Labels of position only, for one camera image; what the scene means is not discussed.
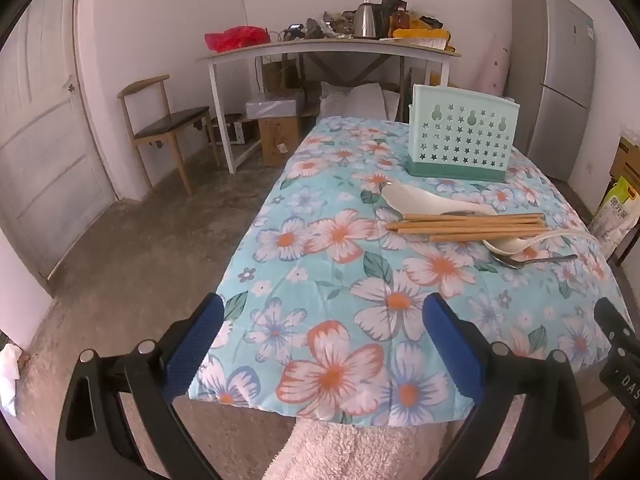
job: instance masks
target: red plastic bag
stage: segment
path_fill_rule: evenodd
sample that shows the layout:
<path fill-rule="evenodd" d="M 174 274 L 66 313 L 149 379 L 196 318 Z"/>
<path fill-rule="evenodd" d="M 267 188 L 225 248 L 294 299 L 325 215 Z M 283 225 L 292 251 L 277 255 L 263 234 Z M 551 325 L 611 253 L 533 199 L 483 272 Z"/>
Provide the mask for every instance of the red plastic bag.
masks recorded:
<path fill-rule="evenodd" d="M 260 27 L 241 27 L 228 28 L 222 33 L 205 34 L 204 41 L 207 42 L 209 50 L 216 52 L 226 52 L 235 48 L 244 46 L 258 45 L 269 43 L 269 33 Z"/>

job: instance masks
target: bottle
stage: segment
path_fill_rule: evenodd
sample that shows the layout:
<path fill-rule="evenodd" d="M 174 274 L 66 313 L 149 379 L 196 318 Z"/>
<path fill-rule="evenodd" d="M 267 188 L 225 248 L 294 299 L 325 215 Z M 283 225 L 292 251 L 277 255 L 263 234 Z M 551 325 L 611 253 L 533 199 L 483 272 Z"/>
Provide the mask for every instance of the bottle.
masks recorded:
<path fill-rule="evenodd" d="M 398 10 L 389 19 L 389 37 L 394 36 L 396 28 L 409 28 L 410 21 L 409 14 L 404 10 L 404 7 L 398 7 Z"/>

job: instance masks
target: white spoon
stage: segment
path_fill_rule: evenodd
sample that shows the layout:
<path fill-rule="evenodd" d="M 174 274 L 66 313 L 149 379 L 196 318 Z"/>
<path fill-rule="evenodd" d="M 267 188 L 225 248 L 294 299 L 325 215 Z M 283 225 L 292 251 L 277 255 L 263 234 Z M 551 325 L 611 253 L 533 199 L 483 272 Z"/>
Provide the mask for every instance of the white spoon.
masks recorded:
<path fill-rule="evenodd" d="M 577 236 L 580 238 L 587 238 L 587 240 L 599 244 L 596 238 L 591 236 L 589 233 L 585 231 L 578 231 L 576 229 L 554 229 L 553 231 L 542 233 L 541 235 L 534 236 L 533 238 L 527 238 L 526 240 L 523 240 L 522 238 L 505 237 L 491 240 L 491 242 L 482 240 L 482 243 L 492 253 L 501 254 L 502 256 L 513 256 L 527 247 L 531 247 L 542 240 L 553 238 L 554 236 Z"/>
<path fill-rule="evenodd" d="M 387 184 L 382 188 L 382 197 L 386 203 L 402 215 L 442 215 L 462 212 L 497 215 L 497 212 L 490 205 L 444 198 L 407 184 Z"/>

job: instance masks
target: chair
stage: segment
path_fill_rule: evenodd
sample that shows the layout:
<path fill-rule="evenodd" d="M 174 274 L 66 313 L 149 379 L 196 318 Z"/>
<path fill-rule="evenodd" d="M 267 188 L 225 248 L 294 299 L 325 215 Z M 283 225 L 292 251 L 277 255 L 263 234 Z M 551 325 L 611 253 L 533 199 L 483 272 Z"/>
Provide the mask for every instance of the chair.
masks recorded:
<path fill-rule="evenodd" d="M 216 160 L 216 164 L 220 166 L 220 158 L 218 156 L 218 150 L 216 149 L 216 143 L 213 137 L 211 115 L 209 113 L 208 106 L 189 108 L 188 110 L 181 110 L 180 112 L 171 113 L 171 110 L 169 110 L 169 101 L 166 98 L 166 90 L 164 89 L 164 81 L 166 79 L 169 79 L 169 76 L 167 74 L 131 83 L 129 86 L 119 92 L 118 99 L 120 99 L 120 103 L 122 104 L 122 112 L 124 113 L 124 120 L 127 125 L 127 130 L 129 131 L 131 143 L 133 145 L 134 152 L 136 153 L 138 161 L 140 162 L 140 166 L 144 170 L 146 183 L 149 186 L 149 189 L 153 189 L 153 186 L 151 185 L 149 174 L 147 173 L 144 162 L 142 161 L 139 146 L 140 144 L 145 144 L 147 142 L 152 143 L 164 140 L 171 147 L 171 152 L 174 156 L 175 164 L 178 167 L 178 172 L 180 173 L 182 183 L 184 184 L 184 189 L 187 191 L 187 194 L 189 196 L 192 196 L 193 191 L 191 190 L 191 184 L 189 183 L 187 173 L 184 169 L 184 161 L 182 160 L 180 147 L 178 146 L 178 142 L 175 136 L 188 124 L 194 124 L 194 126 L 196 126 L 196 124 L 200 122 L 202 118 L 204 118 L 207 123 L 207 134 L 211 142 L 213 155 Z M 131 119 L 129 117 L 129 111 L 127 110 L 125 97 L 140 92 L 142 89 L 145 89 L 151 85 L 155 85 L 156 83 L 160 84 L 160 92 L 162 95 L 162 102 L 164 103 L 164 111 L 166 115 L 163 118 L 158 119 L 155 123 L 142 128 L 138 133 L 134 133 L 131 126 Z"/>

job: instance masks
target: mint green basket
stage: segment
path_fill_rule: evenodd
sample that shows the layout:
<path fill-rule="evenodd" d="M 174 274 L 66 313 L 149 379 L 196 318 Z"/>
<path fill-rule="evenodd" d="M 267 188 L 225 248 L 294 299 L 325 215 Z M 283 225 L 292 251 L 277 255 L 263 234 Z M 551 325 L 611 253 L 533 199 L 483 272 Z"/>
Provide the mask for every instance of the mint green basket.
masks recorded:
<path fill-rule="evenodd" d="M 470 90 L 414 85 L 404 168 L 414 176 L 503 182 L 519 108 Z"/>

